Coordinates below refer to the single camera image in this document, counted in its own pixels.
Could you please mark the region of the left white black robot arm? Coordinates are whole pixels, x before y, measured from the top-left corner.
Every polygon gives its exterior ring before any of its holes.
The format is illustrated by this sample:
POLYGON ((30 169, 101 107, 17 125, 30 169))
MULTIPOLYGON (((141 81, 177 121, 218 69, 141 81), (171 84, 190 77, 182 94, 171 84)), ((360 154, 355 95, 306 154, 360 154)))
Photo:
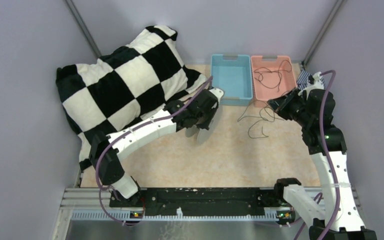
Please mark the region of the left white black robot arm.
POLYGON ((98 132, 92 140, 89 160, 95 168, 95 177, 104 186, 109 186, 121 195, 129 207, 140 202, 139 185, 127 173, 121 162, 127 156, 150 142, 185 130, 185 136, 197 135, 197 143, 204 143, 216 126, 215 117, 224 91, 211 87, 194 95, 189 102, 169 102, 163 109, 129 128, 110 134, 98 132))

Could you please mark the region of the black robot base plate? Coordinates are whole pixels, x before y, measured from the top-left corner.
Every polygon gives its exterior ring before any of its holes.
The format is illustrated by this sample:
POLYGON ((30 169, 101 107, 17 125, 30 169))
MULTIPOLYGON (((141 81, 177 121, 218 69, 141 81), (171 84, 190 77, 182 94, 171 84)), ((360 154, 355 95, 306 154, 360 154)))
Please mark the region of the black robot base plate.
POLYGON ((138 208, 147 217, 258 217, 269 211, 277 217, 292 211, 272 188, 260 187, 142 188, 129 199, 111 194, 109 206, 138 208))

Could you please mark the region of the translucent white cable spool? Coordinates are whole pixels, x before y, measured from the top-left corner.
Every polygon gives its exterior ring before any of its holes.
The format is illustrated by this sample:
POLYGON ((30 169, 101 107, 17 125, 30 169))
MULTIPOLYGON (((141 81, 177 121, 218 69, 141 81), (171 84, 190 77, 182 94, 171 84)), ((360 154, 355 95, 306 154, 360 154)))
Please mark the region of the translucent white cable spool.
POLYGON ((221 108, 219 110, 217 110, 217 112, 215 113, 214 117, 210 121, 209 130, 207 130, 207 129, 200 129, 200 128, 197 128, 194 125, 193 127, 187 128, 185 130, 185 136, 187 138, 195 137, 196 138, 196 143, 198 145, 202 145, 214 133, 216 127, 218 126, 218 124, 219 124, 219 122, 220 122, 220 120, 222 118, 222 113, 223 113, 223 110, 221 108))

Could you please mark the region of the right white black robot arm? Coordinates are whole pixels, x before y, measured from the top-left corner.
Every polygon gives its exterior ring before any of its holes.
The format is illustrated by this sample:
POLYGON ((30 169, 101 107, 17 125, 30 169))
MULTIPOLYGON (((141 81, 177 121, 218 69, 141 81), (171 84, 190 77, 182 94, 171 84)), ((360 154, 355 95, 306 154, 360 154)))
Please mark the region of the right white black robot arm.
POLYGON ((324 208, 310 197, 295 178, 278 179, 273 200, 290 204, 308 227, 311 240, 375 240, 355 203, 347 168, 347 145, 333 123, 336 105, 331 92, 313 89, 270 99, 268 105, 284 120, 301 126, 302 139, 319 177, 324 208))

